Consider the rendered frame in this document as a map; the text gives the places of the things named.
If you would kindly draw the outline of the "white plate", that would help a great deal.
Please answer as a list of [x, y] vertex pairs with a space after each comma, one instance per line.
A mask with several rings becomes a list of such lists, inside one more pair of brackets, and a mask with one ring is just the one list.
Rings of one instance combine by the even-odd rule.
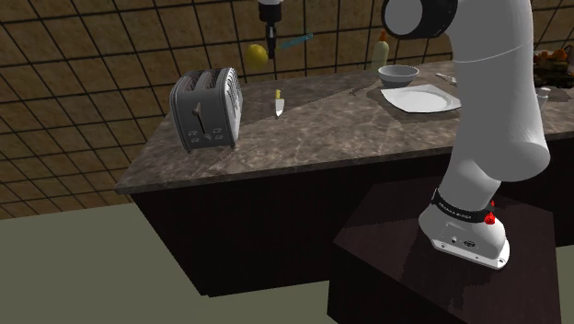
[[382, 89], [381, 93], [390, 104], [407, 113], [438, 113], [462, 107], [459, 98], [430, 84]]

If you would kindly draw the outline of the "grey two-slot toaster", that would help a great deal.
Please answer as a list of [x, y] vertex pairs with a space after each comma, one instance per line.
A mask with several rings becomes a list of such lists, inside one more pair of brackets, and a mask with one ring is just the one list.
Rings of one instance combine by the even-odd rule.
[[232, 67], [188, 71], [172, 87], [169, 107], [187, 152], [228, 145], [235, 147], [243, 95]]

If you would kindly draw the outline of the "grey bowl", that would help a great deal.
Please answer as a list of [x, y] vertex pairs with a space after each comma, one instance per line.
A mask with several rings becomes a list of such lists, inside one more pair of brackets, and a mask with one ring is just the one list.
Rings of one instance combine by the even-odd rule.
[[408, 86], [419, 74], [419, 69], [414, 66], [393, 64], [380, 67], [379, 79], [385, 88], [398, 88]]

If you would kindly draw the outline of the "yellow bottle with orange cap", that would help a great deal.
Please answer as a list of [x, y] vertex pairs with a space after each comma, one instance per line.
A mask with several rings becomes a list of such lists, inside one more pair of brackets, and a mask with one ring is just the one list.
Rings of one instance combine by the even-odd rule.
[[376, 44], [373, 47], [371, 70], [374, 73], [377, 74], [378, 70], [381, 67], [386, 66], [389, 51], [390, 51], [390, 48], [389, 48], [389, 44], [387, 43], [386, 30], [383, 29], [380, 33], [378, 42], [376, 42]]

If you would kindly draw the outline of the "yellow lemon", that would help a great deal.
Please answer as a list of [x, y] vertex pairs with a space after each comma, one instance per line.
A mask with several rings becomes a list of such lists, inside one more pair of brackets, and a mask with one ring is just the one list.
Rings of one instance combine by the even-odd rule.
[[258, 44], [251, 44], [247, 47], [245, 53], [246, 65], [250, 69], [262, 69], [269, 61], [266, 49]]

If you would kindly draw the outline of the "basket of fruit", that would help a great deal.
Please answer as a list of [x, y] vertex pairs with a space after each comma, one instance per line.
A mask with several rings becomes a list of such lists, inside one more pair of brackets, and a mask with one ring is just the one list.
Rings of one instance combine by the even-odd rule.
[[536, 87], [574, 87], [574, 46], [553, 52], [534, 54], [534, 85]]

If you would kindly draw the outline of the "blue pen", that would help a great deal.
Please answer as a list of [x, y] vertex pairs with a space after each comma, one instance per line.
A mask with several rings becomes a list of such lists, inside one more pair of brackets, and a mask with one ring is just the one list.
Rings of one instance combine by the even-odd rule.
[[293, 39], [291, 39], [291, 40], [287, 40], [286, 42], [283, 42], [283, 43], [279, 44], [279, 45], [276, 47], [276, 50], [279, 51], [279, 50], [284, 50], [284, 49], [293, 47], [293, 46], [295, 46], [295, 45], [297, 45], [297, 44], [303, 43], [303, 42], [305, 42], [305, 41], [309, 41], [309, 40], [311, 40], [313, 37], [314, 37], [314, 35], [313, 35], [312, 33], [307, 33], [307, 34], [305, 34], [304, 36], [299, 36], [299, 37], [293, 38]]

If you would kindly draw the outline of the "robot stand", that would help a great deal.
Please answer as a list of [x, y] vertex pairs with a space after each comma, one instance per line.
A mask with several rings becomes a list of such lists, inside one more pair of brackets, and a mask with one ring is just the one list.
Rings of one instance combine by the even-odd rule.
[[419, 229], [437, 177], [372, 186], [333, 243], [338, 324], [562, 324], [553, 215], [496, 196], [511, 243], [496, 271], [435, 249]]

